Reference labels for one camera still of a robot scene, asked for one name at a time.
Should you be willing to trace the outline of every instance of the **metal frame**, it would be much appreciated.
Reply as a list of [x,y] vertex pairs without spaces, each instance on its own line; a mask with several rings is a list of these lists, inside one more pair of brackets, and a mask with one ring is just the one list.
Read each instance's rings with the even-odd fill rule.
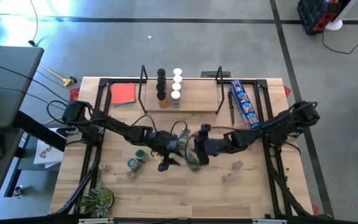
[[[98,93],[96,95],[96,103],[95,103],[95,108],[99,108],[100,107],[100,102],[101,102],[101,97],[102,97],[102,93],[104,91],[104,87],[108,86],[108,94],[106,96],[106,101],[105,101],[105,105],[104,105],[104,111],[105,114],[108,114],[108,109],[110,106],[110,101],[111,101],[111,92],[110,92],[110,85],[112,85],[113,83],[126,83],[126,82],[132,82],[132,83],[139,83],[139,94],[138,94],[138,100],[140,102],[140,105],[142,106],[142,109],[145,113],[147,113],[147,111],[144,108],[143,103],[140,100],[140,96],[141,96],[141,89],[142,89],[142,84],[145,83],[148,80],[148,76],[147,76],[147,72],[145,70],[145,67],[142,66],[142,70],[140,73],[140,78],[139,79],[125,79],[125,78],[101,78],[100,82],[99,82],[99,88],[98,88]],[[216,74],[215,80],[217,82],[217,84],[221,84],[221,89],[222,89],[222,101],[219,104],[219,108],[216,112],[216,114],[219,113],[219,110],[223,104],[224,101],[224,84],[230,84],[230,81],[235,80],[235,78],[230,78],[230,79],[223,79],[222,78],[222,68],[219,66],[218,68],[218,72]],[[254,93],[255,93],[255,99],[256,99],[256,107],[258,109],[258,116],[260,120],[264,120],[264,114],[263,114],[263,109],[262,109],[262,100],[261,100],[261,95],[260,92],[262,92],[264,94],[264,101],[265,101],[265,105],[267,108],[267,114],[268,114],[268,118],[273,118],[273,110],[272,110],[272,105],[270,102],[270,97],[269,97],[269,90],[268,90],[268,85],[267,85],[267,81],[264,79],[260,79],[260,80],[241,80],[243,85],[251,85],[254,87]],[[265,154],[265,161],[266,161],[266,168],[267,170],[269,169],[268,166],[269,164],[272,163],[272,158],[270,155],[270,146],[269,146],[269,142],[267,139],[267,136],[262,138],[262,142],[263,142],[263,147],[264,147],[264,154]],[[101,141],[98,145],[97,145],[97,151],[96,154],[98,156],[101,155],[101,150],[102,150],[102,146],[103,146],[103,141]],[[84,158],[84,163],[83,163],[83,167],[82,167],[82,173],[86,174],[86,171],[88,170],[88,165],[89,165],[89,160],[90,160],[90,151],[91,148],[89,149],[89,146],[87,146],[86,151],[85,151],[85,158]],[[278,168],[278,175],[280,176],[280,178],[284,181],[284,183],[286,183],[285,181],[285,173],[283,170],[283,162],[282,162],[282,158],[280,153],[278,152],[278,148],[274,147],[273,148],[276,154],[276,163],[277,163],[277,168]],[[275,185],[275,180],[272,177],[272,175],[268,172],[268,182],[269,182],[269,187],[270,187],[270,193],[272,195],[272,205],[273,205],[273,212],[275,217],[279,217],[282,216],[283,213],[280,210],[280,206],[278,203],[278,196],[277,196],[277,190],[276,190],[276,185]],[[91,182],[91,189],[95,186],[96,183],[96,177],[93,178],[93,181]],[[291,210],[291,205],[289,203],[289,201],[287,200],[286,196],[283,194],[283,199],[284,199],[284,205],[285,205],[285,214],[291,216],[292,215],[292,210]],[[120,220],[122,221],[126,221],[126,220],[137,220],[135,218],[120,218]],[[153,221],[153,222],[160,222],[160,221],[164,221],[164,219],[161,218],[156,218],[156,219],[148,219],[148,221]],[[203,222],[203,221],[212,221],[211,219],[193,219],[194,221],[198,221],[198,222]],[[233,222],[238,222],[239,219],[213,219],[213,222],[224,222],[224,223],[229,223],[231,221]],[[251,219],[241,219],[243,222],[249,222]]]
[[[143,112],[145,114],[147,114],[147,110],[144,108],[144,104],[142,102],[142,99],[140,98],[142,96],[142,85],[143,83],[147,83],[148,80],[148,76],[147,76],[147,72],[146,72],[146,68],[144,67],[144,65],[142,65],[142,70],[140,71],[140,78],[139,80],[133,79],[130,82],[134,82],[134,83],[139,83],[139,93],[137,95],[137,99],[139,100],[140,105],[142,106]],[[223,90],[223,73],[222,73],[222,66],[219,66],[218,68],[218,72],[216,72],[216,76],[215,76],[215,80],[217,84],[221,84],[221,89],[222,89],[222,101],[219,103],[218,106],[218,110],[215,112],[215,114],[218,114],[219,111],[221,110],[223,101],[224,101],[224,90]]]

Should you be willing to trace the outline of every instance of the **gray floor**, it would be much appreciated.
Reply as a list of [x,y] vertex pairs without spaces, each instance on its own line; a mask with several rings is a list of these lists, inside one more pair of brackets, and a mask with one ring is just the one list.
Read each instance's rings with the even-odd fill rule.
[[[34,1],[39,16],[273,19],[269,0],[92,2]],[[297,0],[276,2],[281,19],[298,19]],[[0,2],[0,44],[26,46],[35,32],[34,21],[2,14],[32,18],[29,1]],[[358,17],[358,3],[348,17]],[[358,49],[352,55],[339,55],[323,47],[320,35],[307,36],[299,25],[284,24],[283,31],[302,98],[319,103],[321,121],[311,131],[335,217],[358,221]],[[45,49],[42,64],[79,80],[83,76],[138,76],[141,65],[149,73],[160,67],[168,71],[180,67],[184,76],[198,77],[200,71],[222,65],[233,77],[278,77],[291,86],[275,24],[40,22],[36,42]],[[335,49],[350,50],[358,44],[358,25],[326,32],[325,42]],[[35,78],[68,98],[67,89],[38,74]],[[29,92],[55,99],[35,84]],[[44,103],[27,97],[22,110],[45,122],[49,117],[44,107]],[[299,144],[311,199],[321,210],[303,138]],[[56,175],[47,173],[23,174],[19,182],[32,186],[31,194],[0,197],[0,218],[46,214],[55,179]]]

